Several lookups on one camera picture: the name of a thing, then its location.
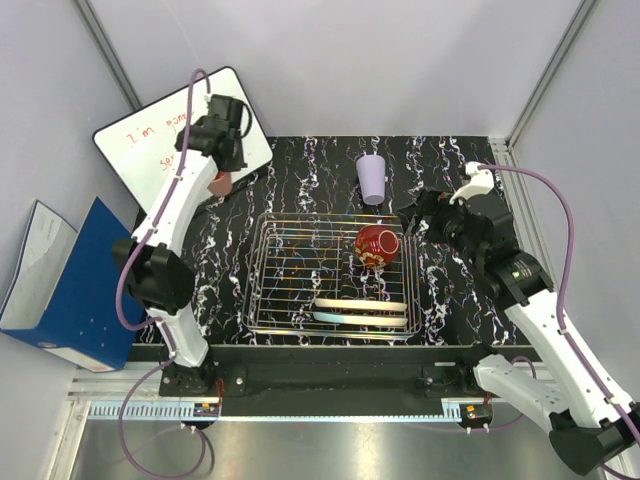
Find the pink plastic cup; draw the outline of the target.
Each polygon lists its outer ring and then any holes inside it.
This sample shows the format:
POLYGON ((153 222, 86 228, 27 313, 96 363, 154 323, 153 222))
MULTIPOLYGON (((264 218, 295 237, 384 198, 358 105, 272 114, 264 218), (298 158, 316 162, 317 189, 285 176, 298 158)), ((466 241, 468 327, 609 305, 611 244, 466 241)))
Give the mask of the pink plastic cup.
POLYGON ((228 195, 233 189, 232 174, 230 172, 218 172, 208 186, 208 191, 217 197, 228 195))

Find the lilac plastic cup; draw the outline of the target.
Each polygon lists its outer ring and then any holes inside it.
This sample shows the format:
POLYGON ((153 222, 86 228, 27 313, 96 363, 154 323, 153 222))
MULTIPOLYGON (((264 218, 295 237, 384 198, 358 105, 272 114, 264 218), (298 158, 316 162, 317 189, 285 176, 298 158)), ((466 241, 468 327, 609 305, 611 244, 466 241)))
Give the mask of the lilac plastic cup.
POLYGON ((356 161, 363 202, 379 205, 385 199, 386 161, 379 155, 364 155, 356 161))

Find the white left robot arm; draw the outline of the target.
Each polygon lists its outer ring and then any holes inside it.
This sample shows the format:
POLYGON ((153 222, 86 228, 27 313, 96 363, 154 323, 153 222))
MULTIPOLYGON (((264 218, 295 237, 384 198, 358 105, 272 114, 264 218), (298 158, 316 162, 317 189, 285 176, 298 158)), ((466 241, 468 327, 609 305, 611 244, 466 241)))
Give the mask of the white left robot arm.
POLYGON ((113 244, 120 270, 115 309, 136 332, 153 324, 168 351, 170 394, 203 396, 216 384, 209 344, 191 307, 195 275, 182 260, 184 238, 198 205, 220 173, 245 168, 242 141, 253 115, 243 100, 208 94, 207 112, 188 119, 176 138, 178 163, 131 238, 113 244))

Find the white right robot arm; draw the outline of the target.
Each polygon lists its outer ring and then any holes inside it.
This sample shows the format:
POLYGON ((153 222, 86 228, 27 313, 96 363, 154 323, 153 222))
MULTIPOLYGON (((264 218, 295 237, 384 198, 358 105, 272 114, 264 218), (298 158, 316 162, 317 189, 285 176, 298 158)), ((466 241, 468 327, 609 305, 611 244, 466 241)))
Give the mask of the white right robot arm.
POLYGON ((518 244, 514 220, 494 192, 470 198, 422 191, 397 213, 407 234, 426 223, 429 240, 457 251, 477 284, 525 335, 556 383, 518 373, 496 350, 474 347, 454 371, 466 396, 507 401, 547 435, 556 455, 585 476, 639 442, 639 404, 600 363, 559 304, 541 263, 518 244))

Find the white dry-erase board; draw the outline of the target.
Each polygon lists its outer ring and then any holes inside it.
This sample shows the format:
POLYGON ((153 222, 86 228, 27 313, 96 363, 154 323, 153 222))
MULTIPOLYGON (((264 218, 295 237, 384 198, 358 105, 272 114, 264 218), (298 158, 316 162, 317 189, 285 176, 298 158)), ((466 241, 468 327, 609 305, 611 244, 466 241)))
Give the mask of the white dry-erase board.
MULTIPOLYGON (((242 140, 247 167, 231 176, 236 187, 241 179, 267 165, 273 152, 235 70, 225 66, 211 73, 208 79, 211 93, 240 99, 252 113, 250 132, 242 140)), ((145 212, 152 207, 171 167, 179 161, 180 154, 176 153, 174 144, 186 123, 187 91, 188 85, 185 85, 93 135, 97 149, 145 212)), ((193 95, 192 120, 195 121, 207 112, 204 79, 195 83, 193 95)))

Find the red floral ceramic bowl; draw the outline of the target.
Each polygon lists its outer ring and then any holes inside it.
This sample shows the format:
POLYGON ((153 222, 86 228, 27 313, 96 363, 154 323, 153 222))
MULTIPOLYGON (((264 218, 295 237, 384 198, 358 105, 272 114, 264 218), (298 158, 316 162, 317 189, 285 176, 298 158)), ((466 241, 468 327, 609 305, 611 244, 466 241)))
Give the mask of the red floral ceramic bowl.
POLYGON ((389 227, 368 225, 356 235, 354 249, 365 267, 381 269, 396 258, 400 250, 400 240, 389 227))

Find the black marble pattern mat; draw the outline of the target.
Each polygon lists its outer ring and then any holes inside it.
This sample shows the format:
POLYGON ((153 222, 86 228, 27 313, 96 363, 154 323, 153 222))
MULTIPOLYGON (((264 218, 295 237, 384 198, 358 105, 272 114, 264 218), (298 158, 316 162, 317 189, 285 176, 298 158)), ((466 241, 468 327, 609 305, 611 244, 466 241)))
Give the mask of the black marble pattern mat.
MULTIPOLYGON (((241 324, 250 244, 264 212, 363 213, 355 162, 386 161, 381 214, 411 203, 421 189, 459 187, 468 161, 493 163, 488 137, 272 137, 271 163, 239 183, 226 199, 202 205, 185 238, 184 259, 196 273, 193 308, 212 344, 266 344, 241 324)), ((417 246, 422 345, 523 345, 525 337, 473 286, 469 268, 446 247, 417 246)))

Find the teal plate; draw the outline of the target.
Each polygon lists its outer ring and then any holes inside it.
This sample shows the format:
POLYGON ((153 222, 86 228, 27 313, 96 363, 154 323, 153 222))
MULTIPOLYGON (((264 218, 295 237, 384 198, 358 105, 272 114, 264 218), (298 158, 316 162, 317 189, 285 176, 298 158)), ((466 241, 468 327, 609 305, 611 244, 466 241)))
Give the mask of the teal plate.
POLYGON ((371 315, 343 315, 329 312, 314 312, 315 320, 340 325, 359 325, 380 328, 401 328, 408 319, 404 316, 371 316, 371 315))

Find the cream pink plate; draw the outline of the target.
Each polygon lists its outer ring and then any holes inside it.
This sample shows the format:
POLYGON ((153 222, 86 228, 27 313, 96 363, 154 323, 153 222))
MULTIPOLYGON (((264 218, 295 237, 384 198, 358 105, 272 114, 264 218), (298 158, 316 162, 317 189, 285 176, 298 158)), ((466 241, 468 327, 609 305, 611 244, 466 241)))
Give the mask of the cream pink plate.
POLYGON ((329 299, 316 298, 314 304, 319 308, 347 309, 363 311, 403 312, 408 308, 406 303, 377 300, 329 299))

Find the blue binder folder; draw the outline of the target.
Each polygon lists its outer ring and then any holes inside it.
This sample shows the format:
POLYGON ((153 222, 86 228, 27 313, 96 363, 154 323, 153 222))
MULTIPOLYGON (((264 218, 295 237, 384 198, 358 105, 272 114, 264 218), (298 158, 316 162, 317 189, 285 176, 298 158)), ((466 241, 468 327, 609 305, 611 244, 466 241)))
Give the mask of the blue binder folder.
POLYGON ((94 373, 123 369, 134 334, 117 317, 111 249, 128 234, 100 198, 80 229, 35 201, 1 304, 2 333, 94 373))

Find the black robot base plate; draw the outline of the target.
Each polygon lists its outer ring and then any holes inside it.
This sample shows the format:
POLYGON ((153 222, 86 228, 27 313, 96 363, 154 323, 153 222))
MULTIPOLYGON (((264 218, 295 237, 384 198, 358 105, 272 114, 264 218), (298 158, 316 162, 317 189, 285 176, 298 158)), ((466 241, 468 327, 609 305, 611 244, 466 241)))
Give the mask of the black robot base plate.
POLYGON ((223 346, 210 349, 216 368, 215 387, 206 394, 163 397, 204 399, 216 393, 224 400, 275 401, 285 397, 367 403, 376 399, 407 402, 418 398, 479 397, 471 368, 495 353, 486 345, 427 346, 223 346))

